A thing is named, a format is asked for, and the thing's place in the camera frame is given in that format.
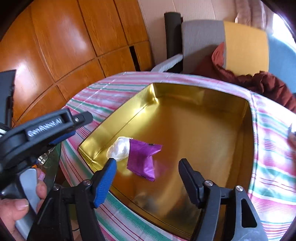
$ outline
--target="table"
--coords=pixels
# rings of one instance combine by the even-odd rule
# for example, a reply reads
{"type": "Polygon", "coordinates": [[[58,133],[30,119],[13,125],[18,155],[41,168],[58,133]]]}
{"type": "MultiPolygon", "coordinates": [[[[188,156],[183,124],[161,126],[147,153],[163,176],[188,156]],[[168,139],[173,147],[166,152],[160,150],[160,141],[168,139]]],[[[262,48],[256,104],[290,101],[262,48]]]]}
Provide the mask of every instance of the table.
{"type": "MultiPolygon", "coordinates": [[[[296,215],[296,156],[287,142],[288,128],[296,115],[259,94],[242,87],[200,76],[125,72],[85,88],[65,106],[73,115],[90,111],[94,121],[62,143],[61,169],[71,185],[92,176],[77,151],[78,145],[105,118],[147,85],[178,83],[233,94],[251,107],[254,132],[254,164],[248,195],[269,240],[280,240],[296,215]]],[[[182,240],[144,220],[111,193],[96,210],[106,240],[182,240]]]]}

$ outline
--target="gold tin box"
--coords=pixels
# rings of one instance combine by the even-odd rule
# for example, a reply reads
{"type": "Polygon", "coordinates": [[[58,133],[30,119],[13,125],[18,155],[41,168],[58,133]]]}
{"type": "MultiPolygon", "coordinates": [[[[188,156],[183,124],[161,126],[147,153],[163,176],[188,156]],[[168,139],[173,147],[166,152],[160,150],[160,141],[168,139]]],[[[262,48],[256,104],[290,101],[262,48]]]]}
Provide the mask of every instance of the gold tin box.
{"type": "Polygon", "coordinates": [[[200,213],[179,176],[181,158],[219,186],[248,189],[254,139],[245,99],[196,86],[153,83],[81,143],[78,151],[93,172],[102,169],[107,149],[119,136],[163,148],[153,156],[154,182],[127,170],[125,159],[117,163],[110,191],[134,212],[179,237],[190,238],[200,213]]]}

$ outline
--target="purple candy wrapper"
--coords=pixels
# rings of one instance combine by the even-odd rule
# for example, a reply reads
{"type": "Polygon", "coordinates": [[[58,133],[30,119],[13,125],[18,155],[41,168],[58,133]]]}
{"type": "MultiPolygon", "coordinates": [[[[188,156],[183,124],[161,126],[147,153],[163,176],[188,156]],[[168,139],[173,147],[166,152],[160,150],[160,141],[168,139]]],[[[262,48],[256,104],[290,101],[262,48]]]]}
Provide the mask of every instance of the purple candy wrapper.
{"type": "Polygon", "coordinates": [[[152,155],[159,152],[162,145],[148,144],[143,141],[130,139],[130,152],[127,168],[133,173],[148,179],[155,180],[152,155]]]}

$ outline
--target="wooden panel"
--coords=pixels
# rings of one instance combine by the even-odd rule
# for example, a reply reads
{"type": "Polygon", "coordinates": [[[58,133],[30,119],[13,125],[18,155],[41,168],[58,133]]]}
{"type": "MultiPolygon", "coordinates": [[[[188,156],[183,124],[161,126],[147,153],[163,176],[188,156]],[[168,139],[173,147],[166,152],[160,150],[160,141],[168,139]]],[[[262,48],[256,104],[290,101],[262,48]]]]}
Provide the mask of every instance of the wooden panel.
{"type": "Polygon", "coordinates": [[[150,71],[153,68],[152,53],[149,41],[134,45],[141,71],[150,71]]]}
{"type": "Polygon", "coordinates": [[[112,0],[79,0],[79,4],[97,55],[127,45],[112,0]]]}
{"type": "Polygon", "coordinates": [[[65,99],[69,101],[79,91],[103,78],[103,71],[95,59],[66,76],[58,87],[65,99]]]}
{"type": "Polygon", "coordinates": [[[120,72],[135,71],[129,47],[125,47],[99,57],[105,76],[120,72]]]}
{"type": "Polygon", "coordinates": [[[35,0],[31,7],[42,53],[56,81],[95,57],[76,0],[35,0]]]}
{"type": "Polygon", "coordinates": [[[115,0],[128,44],[148,40],[146,27],[137,0],[115,0]]]}
{"type": "Polygon", "coordinates": [[[66,101],[57,86],[49,91],[16,124],[20,125],[36,117],[61,109],[66,101]]]}
{"type": "Polygon", "coordinates": [[[53,79],[44,68],[38,53],[34,36],[30,8],[27,8],[12,23],[0,42],[0,71],[17,70],[14,92],[15,120],[53,84],[53,79]]]}

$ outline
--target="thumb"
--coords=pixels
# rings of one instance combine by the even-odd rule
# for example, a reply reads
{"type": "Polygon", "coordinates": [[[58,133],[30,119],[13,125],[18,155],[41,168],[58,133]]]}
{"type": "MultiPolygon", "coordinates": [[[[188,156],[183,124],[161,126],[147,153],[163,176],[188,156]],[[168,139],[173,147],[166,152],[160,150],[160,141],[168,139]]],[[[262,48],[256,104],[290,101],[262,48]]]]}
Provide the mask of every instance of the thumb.
{"type": "Polygon", "coordinates": [[[23,218],[28,211],[27,199],[0,200],[0,217],[11,234],[15,231],[15,221],[23,218]]]}

